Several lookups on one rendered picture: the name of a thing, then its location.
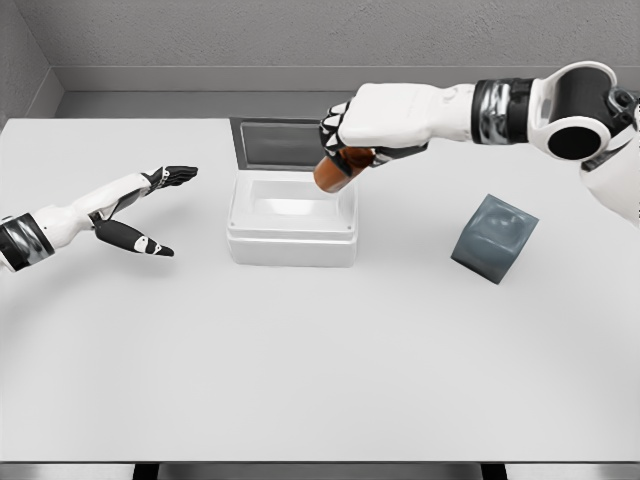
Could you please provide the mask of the dark grey cube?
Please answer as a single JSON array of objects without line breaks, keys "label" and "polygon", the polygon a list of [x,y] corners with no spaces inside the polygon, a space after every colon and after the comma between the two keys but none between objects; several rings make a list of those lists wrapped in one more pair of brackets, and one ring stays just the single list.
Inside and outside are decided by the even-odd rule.
[{"label": "dark grey cube", "polygon": [[487,194],[463,228],[450,258],[499,285],[539,219]]}]

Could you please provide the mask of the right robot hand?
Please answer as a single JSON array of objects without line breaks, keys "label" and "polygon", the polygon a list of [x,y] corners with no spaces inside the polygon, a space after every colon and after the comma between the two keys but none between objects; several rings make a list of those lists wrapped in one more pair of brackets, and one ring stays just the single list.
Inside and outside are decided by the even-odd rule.
[{"label": "right robot hand", "polygon": [[374,162],[421,153],[434,139],[464,141],[468,106],[456,106],[457,90],[425,84],[364,84],[348,103],[332,107],[321,122],[321,142],[336,160],[346,147],[374,152]]}]

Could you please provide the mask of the brown cylindrical bottle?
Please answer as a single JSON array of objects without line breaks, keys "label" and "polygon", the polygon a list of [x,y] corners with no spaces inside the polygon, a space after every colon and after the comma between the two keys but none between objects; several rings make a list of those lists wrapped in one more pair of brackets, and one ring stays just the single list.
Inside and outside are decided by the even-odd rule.
[{"label": "brown cylindrical bottle", "polygon": [[318,163],[313,171],[314,181],[324,192],[336,193],[370,167],[374,158],[372,149],[345,147]]}]

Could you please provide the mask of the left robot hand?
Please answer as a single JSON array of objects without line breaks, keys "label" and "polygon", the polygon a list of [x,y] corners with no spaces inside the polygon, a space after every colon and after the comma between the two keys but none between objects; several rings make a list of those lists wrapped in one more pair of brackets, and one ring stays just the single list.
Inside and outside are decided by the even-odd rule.
[{"label": "left robot hand", "polygon": [[157,190],[180,186],[197,174],[198,168],[193,166],[161,166],[115,180],[76,200],[72,206],[88,216],[100,241],[129,252],[173,257],[171,248],[115,220],[114,215]]}]

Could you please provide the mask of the grey framed box lid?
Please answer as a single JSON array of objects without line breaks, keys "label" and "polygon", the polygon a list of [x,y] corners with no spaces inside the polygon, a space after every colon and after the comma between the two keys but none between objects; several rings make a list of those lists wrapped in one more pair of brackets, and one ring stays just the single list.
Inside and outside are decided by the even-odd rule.
[{"label": "grey framed box lid", "polygon": [[312,171],[325,156],[316,119],[232,117],[230,126],[240,170]]}]

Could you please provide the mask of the white storage box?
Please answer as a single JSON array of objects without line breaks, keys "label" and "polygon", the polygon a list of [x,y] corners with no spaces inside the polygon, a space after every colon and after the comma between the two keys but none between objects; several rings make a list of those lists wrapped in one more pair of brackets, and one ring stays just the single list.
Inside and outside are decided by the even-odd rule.
[{"label": "white storage box", "polygon": [[319,189],[308,172],[240,173],[227,222],[241,265],[349,268],[358,244],[358,190]]}]

